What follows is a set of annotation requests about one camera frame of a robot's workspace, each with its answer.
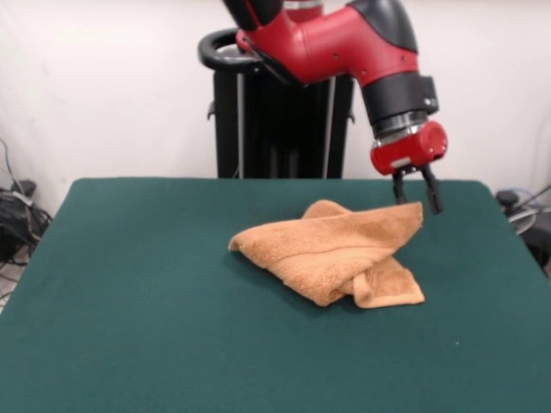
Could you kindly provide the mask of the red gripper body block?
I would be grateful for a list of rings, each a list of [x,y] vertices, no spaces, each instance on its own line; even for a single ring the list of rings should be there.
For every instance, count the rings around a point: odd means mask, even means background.
[[[404,168],[420,169],[433,163],[443,158],[447,149],[448,136],[443,126],[428,121],[380,140],[372,148],[370,157],[381,175],[390,176]]]

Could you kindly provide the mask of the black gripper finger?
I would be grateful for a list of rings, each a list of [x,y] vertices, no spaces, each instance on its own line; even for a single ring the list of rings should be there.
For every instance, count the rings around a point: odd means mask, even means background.
[[[427,185],[427,198],[430,203],[431,211],[434,214],[439,214],[443,211],[443,204],[440,196],[438,181],[429,165],[425,165],[421,168],[421,174]]]
[[[404,189],[404,177],[408,170],[398,170],[393,174],[393,193],[397,203],[407,203],[406,192]]]

